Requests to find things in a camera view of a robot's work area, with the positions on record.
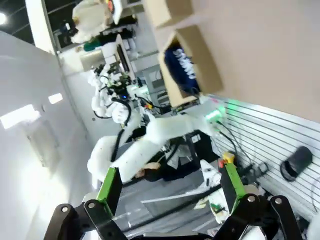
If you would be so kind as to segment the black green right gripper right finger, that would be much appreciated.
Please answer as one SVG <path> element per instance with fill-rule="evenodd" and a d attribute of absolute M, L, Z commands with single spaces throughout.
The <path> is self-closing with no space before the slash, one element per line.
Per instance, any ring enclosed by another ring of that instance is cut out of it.
<path fill-rule="evenodd" d="M 302 234 L 289 200 L 247 193 L 233 163 L 220 169 L 220 185 L 229 217 L 214 235 L 216 240 L 272 240 L 279 230 L 285 240 L 301 240 Z"/>

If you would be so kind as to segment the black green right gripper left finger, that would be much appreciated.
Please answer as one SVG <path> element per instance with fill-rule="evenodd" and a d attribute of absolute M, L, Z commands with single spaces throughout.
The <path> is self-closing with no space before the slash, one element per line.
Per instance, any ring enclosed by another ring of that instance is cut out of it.
<path fill-rule="evenodd" d="M 102 240 L 125 240 L 127 237 L 114 222 L 122 180 L 118 168 L 109 168 L 95 199 L 73 207 L 58 205 L 47 227 L 48 240 L 81 240 L 87 232 L 96 231 Z"/>

